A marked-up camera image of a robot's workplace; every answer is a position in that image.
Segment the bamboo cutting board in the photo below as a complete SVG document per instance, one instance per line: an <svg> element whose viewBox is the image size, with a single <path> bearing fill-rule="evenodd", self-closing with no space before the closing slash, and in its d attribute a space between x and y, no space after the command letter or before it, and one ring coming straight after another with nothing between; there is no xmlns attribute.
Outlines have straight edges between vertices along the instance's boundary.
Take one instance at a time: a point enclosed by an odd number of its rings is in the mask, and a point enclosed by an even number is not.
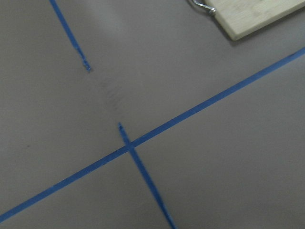
<svg viewBox="0 0 305 229"><path fill-rule="evenodd" d="M243 38L305 6L303 0L193 0L231 40Z"/></svg>

